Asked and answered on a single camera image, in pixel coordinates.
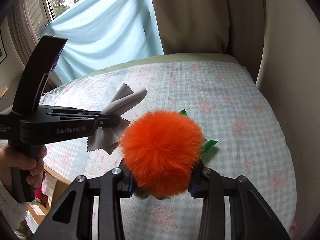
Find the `person left hand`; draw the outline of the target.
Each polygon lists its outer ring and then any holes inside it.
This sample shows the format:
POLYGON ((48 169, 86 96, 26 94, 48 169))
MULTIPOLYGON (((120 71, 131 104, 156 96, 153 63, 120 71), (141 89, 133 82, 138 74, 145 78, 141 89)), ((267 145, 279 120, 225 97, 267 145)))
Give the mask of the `person left hand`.
POLYGON ((12 193, 12 168, 28 171, 27 183, 35 188, 39 187, 43 180, 43 159, 46 155, 47 148, 45 145, 40 148, 37 160, 13 150, 8 144, 3 145, 1 147, 1 182, 7 191, 12 193))

